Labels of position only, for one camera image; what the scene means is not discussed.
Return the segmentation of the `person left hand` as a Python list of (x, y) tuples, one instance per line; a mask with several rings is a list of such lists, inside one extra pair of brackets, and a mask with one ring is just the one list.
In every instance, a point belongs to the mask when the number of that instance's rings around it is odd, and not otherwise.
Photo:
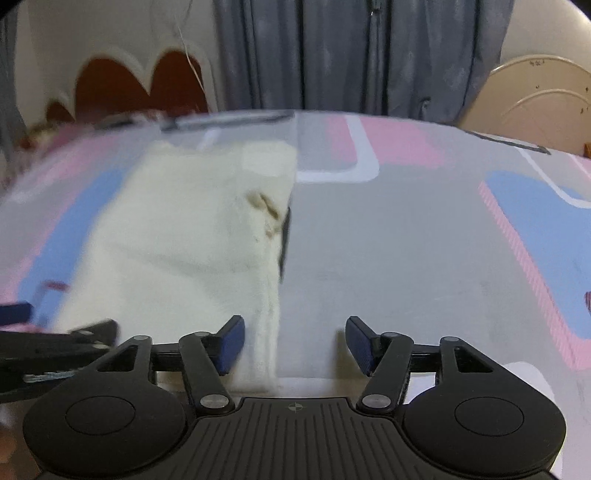
[(17, 448), (13, 433), (4, 425), (0, 427), (0, 480), (16, 480), (11, 458)]

